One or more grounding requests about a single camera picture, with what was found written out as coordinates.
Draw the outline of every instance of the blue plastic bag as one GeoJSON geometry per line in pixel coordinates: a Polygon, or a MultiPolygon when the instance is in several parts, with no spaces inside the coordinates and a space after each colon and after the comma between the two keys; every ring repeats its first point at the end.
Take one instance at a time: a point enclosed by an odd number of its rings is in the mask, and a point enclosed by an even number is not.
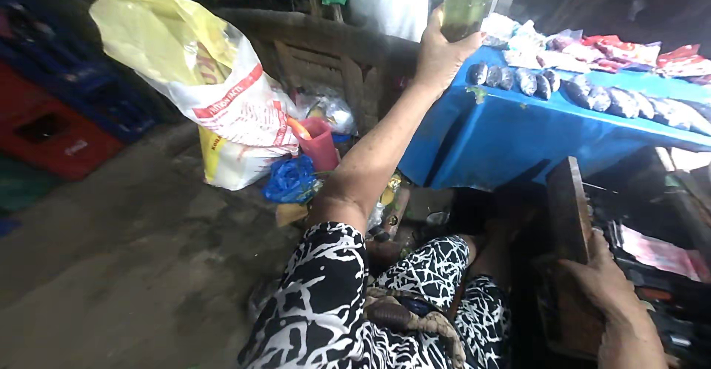
{"type": "Polygon", "coordinates": [[[271,165],[271,178],[262,189],[264,198],[280,204],[302,204],[314,195],[314,163],[301,154],[271,165]]]}

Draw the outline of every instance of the black and white patterned dress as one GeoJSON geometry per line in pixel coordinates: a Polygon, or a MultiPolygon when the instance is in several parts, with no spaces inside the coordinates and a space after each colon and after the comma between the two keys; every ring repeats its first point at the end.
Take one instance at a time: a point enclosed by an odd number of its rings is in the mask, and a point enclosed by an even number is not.
{"type": "MultiPolygon", "coordinates": [[[[378,277],[375,285],[421,294],[449,309],[467,268],[457,236],[427,243],[378,277]]],[[[363,236],[343,223],[307,231],[289,260],[238,363],[242,368],[449,368],[435,333],[393,333],[363,318],[368,262],[363,236]]],[[[504,368],[510,313],[487,276],[467,283],[454,325],[467,368],[504,368]]]]}

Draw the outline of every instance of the red plastic crate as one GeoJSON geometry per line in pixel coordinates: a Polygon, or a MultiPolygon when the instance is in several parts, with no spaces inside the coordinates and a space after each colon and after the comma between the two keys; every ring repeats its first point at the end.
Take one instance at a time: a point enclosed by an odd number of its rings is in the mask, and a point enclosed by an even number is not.
{"type": "Polygon", "coordinates": [[[0,64],[0,150],[80,180],[123,148],[115,138],[0,64]]]}

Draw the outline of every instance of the white cloth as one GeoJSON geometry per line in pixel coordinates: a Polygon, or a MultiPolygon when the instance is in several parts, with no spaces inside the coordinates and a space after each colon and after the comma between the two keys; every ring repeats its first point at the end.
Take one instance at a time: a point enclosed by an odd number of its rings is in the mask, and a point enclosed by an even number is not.
{"type": "Polygon", "coordinates": [[[351,20],[368,30],[420,42],[430,0],[349,0],[351,20]]]}

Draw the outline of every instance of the white plastic bag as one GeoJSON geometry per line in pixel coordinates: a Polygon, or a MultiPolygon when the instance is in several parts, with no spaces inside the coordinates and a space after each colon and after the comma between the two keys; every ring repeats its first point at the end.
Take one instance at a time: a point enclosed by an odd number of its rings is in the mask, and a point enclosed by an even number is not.
{"type": "Polygon", "coordinates": [[[294,103],[234,26],[191,0],[97,0],[104,51],[200,125],[206,182],[239,190],[298,151],[294,103]]]}

